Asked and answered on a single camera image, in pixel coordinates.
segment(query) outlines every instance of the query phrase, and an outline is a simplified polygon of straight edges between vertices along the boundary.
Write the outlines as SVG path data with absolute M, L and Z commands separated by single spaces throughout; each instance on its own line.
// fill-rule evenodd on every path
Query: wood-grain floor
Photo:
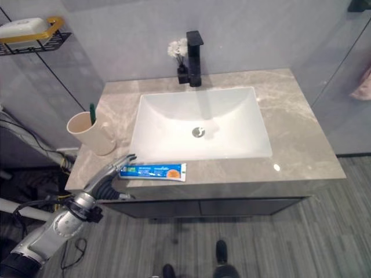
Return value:
M 371 158 L 342 158 L 337 184 L 272 217 L 136 220 L 104 209 L 88 224 L 82 262 L 69 277 L 150 277 L 170 263 L 178 277 L 212 277 L 224 239 L 241 277 L 371 277 Z M 68 260 L 78 256 L 70 243 Z M 61 252 L 39 276 L 60 277 Z

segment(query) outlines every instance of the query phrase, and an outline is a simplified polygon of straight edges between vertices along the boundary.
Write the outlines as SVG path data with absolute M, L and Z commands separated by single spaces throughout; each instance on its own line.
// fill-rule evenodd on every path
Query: cup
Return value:
M 90 112 L 76 114 L 68 121 L 67 131 L 96 155 L 106 155 L 116 147 L 112 122 L 103 114 L 97 115 L 93 125 L 90 121 Z

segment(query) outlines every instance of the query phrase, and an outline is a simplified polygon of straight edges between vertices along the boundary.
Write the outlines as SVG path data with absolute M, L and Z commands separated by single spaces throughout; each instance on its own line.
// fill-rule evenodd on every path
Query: drain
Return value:
M 203 127 L 195 127 L 192 130 L 192 135 L 196 138 L 200 138 L 205 135 L 205 129 Z

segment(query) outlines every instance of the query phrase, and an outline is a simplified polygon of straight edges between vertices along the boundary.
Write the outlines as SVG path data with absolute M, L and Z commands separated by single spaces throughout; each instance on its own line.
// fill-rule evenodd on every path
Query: pipe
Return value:
M 6 213 L 13 213 L 19 205 L 20 204 L 16 202 L 0 198 L 0 210 Z M 52 215 L 52 213 L 43 210 L 38 210 L 37 208 L 35 209 L 33 207 L 25 207 L 21 209 L 19 212 L 22 216 L 42 221 L 47 221 Z
M 9 174 L 8 172 L 4 171 L 4 170 L 0 170 L 0 178 L 3 178 L 4 180 L 11 180 L 13 177 L 12 174 Z
M 22 126 L 11 115 L 9 115 L 5 111 L 3 111 L 2 107 L 0 107 L 0 115 L 6 116 L 6 117 L 3 118 L 4 120 L 6 120 L 8 122 L 11 122 L 11 123 L 14 123 L 15 125 Z M 37 134 L 34 134 L 34 136 L 37 138 L 37 141 L 36 141 L 35 138 L 32 135 L 29 134 L 29 132 L 22 129 L 21 127 L 15 126 L 15 125 L 13 125 L 11 123 L 8 123 L 8 122 L 0 121 L 0 125 L 5 127 L 6 129 L 10 130 L 15 136 L 17 136 L 19 139 L 21 139 L 27 145 L 33 147 L 39 153 L 41 153 L 41 154 L 45 155 L 46 157 L 50 158 L 51 160 L 53 160 L 58 165 L 62 164 L 62 162 L 64 161 L 63 160 L 64 158 L 62 157 L 62 155 L 55 152 L 54 150 L 52 150 L 50 146 L 46 145 L 42 141 L 42 139 L 39 136 L 37 136 Z M 72 170 L 73 164 L 65 162 L 63 166 L 64 166 L 64 168 L 66 168 L 67 170 L 70 171 L 70 170 Z

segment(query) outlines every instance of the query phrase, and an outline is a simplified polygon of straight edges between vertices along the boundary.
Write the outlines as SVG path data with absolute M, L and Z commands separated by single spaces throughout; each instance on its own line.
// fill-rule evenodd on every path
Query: white sink basin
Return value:
M 142 95 L 136 162 L 263 158 L 271 144 L 253 87 Z

